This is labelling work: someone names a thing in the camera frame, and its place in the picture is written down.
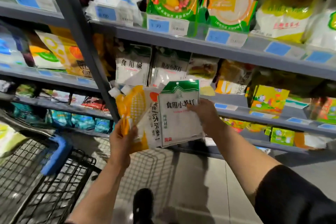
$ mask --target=person's left hand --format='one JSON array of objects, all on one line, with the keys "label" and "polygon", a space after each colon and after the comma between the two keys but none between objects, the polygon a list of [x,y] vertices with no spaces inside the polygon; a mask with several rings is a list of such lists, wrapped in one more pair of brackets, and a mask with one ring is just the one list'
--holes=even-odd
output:
[{"label": "person's left hand", "polygon": [[131,163],[129,152],[132,142],[138,134],[138,129],[136,126],[132,127],[128,134],[123,137],[121,124],[122,119],[115,125],[114,131],[110,135],[111,155],[108,161],[124,172]]}]

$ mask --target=black sleeve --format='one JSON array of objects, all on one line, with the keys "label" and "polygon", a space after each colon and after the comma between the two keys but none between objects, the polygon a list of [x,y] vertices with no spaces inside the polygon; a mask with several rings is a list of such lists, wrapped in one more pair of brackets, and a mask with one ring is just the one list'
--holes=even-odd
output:
[{"label": "black sleeve", "polygon": [[283,165],[260,183],[254,209],[264,224],[336,223],[336,203]]}]

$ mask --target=hand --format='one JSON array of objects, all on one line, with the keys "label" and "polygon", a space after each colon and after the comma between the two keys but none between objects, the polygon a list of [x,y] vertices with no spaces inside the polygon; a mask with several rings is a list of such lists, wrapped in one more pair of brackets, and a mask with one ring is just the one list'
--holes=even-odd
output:
[{"label": "hand", "polygon": [[128,134],[123,137],[121,134],[121,124],[122,119],[115,125],[114,131],[110,135],[111,155],[108,161],[117,168],[120,168],[120,171],[125,172],[131,163],[129,152],[133,140],[138,135],[138,129],[136,126],[132,127]]},{"label": "hand", "polygon": [[188,110],[195,112],[201,120],[203,131],[212,138],[225,127],[225,123],[217,114],[214,104],[205,98],[199,99],[198,105],[187,105]]}]

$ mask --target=metal wire basket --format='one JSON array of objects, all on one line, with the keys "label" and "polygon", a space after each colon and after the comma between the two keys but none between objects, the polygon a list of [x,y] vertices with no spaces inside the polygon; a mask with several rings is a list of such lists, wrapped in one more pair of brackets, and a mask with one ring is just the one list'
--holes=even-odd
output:
[{"label": "metal wire basket", "polygon": [[62,223],[88,181],[95,159],[71,150],[52,175],[41,170],[57,148],[51,140],[28,139],[0,159],[0,223]]}]

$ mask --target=shopping cart handle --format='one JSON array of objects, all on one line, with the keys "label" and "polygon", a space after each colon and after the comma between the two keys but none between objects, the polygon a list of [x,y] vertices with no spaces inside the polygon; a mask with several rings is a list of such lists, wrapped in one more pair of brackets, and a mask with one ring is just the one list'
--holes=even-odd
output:
[{"label": "shopping cart handle", "polygon": [[58,172],[66,162],[68,155],[72,150],[72,144],[61,136],[54,135],[49,139],[56,142],[58,144],[58,148],[54,151],[48,162],[42,168],[41,174],[43,175],[53,175]]}]

